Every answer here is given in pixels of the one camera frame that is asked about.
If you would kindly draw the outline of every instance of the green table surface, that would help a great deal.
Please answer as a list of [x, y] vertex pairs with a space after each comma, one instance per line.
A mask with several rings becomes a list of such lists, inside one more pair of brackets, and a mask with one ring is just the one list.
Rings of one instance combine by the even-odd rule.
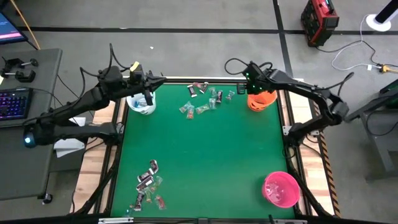
[[137, 176], [156, 159], [155, 176], [163, 182], [155, 195], [166, 210], [142, 203], [134, 217], [172, 218], [293, 218], [293, 208], [269, 203], [261, 194], [265, 177], [286, 171], [277, 103], [260, 113], [251, 111], [246, 95], [225, 96], [235, 85], [210, 85], [223, 90], [216, 110], [194, 119], [178, 109], [188, 100], [195, 107], [208, 103], [210, 92], [191, 98], [186, 85], [162, 85], [156, 91], [156, 110], [142, 115], [129, 110], [111, 211], [124, 216], [136, 201]]

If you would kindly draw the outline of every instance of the keyboard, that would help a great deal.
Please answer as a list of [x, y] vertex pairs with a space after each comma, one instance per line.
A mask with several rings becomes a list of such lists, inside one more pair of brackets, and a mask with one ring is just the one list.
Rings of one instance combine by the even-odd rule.
[[31, 99], [31, 88], [0, 90], [0, 121], [25, 119]]

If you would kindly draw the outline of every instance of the pink bowl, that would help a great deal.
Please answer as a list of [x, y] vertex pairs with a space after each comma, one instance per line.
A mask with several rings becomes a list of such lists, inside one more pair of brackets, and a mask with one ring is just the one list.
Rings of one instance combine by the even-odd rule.
[[300, 187], [290, 174], [282, 171], [272, 172], [264, 181], [262, 195], [280, 208], [290, 208], [300, 198]]

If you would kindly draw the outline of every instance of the black robotic arm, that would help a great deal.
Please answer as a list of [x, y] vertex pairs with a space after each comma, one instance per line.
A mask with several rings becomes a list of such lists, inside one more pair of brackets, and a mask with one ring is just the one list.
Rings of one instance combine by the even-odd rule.
[[117, 144], [120, 137], [114, 124], [79, 127], [69, 119], [86, 111], [103, 109], [110, 101], [138, 93], [145, 96], [148, 105], [153, 105], [150, 93], [166, 81], [165, 77], [153, 76], [151, 71], [144, 74], [141, 65], [131, 68], [128, 79], [123, 78], [117, 66], [109, 67], [109, 71], [102, 74], [98, 76], [98, 84], [81, 98], [50, 110], [36, 119], [35, 123], [27, 124], [24, 130], [25, 146], [54, 144], [60, 139], [70, 138], [85, 142], [88, 138], [95, 137], [103, 139], [105, 144]]
[[[291, 146], [299, 146], [308, 133], [322, 130], [327, 126], [340, 124], [348, 113], [348, 105], [338, 96], [330, 91], [338, 85], [328, 88], [319, 88], [308, 83], [290, 78], [285, 72], [278, 69], [267, 68], [264, 71], [254, 62], [246, 64], [242, 74], [248, 81], [245, 86], [238, 86], [238, 93], [259, 94], [263, 91], [287, 90], [313, 100], [320, 109], [320, 115], [305, 122], [292, 125], [289, 134], [285, 137]], [[344, 80], [351, 78], [350, 73]]]

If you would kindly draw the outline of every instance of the red power station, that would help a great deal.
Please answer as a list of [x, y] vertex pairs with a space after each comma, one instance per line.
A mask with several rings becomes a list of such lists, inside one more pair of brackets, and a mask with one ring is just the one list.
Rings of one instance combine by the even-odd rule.
[[323, 46], [337, 27], [338, 21], [339, 17], [331, 0], [308, 0], [301, 14], [308, 46]]

